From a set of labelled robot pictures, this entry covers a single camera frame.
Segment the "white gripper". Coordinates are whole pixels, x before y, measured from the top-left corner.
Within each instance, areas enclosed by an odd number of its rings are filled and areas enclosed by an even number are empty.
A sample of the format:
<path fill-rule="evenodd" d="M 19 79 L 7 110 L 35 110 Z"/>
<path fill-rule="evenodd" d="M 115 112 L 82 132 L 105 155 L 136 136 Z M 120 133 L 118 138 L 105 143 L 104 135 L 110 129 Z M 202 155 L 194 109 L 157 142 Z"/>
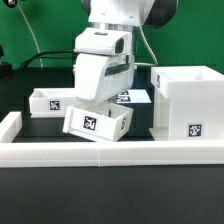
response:
<path fill-rule="evenodd" d="M 75 89 L 83 101 L 104 101 L 132 86 L 134 55 L 128 31 L 86 28 L 75 40 Z"/>

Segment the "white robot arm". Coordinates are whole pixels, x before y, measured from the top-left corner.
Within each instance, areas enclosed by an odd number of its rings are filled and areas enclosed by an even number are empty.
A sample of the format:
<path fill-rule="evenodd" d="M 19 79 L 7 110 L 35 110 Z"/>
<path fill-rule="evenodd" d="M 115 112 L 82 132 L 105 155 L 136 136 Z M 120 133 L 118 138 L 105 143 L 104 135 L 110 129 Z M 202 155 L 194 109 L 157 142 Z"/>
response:
<path fill-rule="evenodd" d="M 82 0 L 91 26 L 75 39 L 75 89 L 83 101 L 102 102 L 132 86 L 134 29 L 160 28 L 178 0 Z"/>

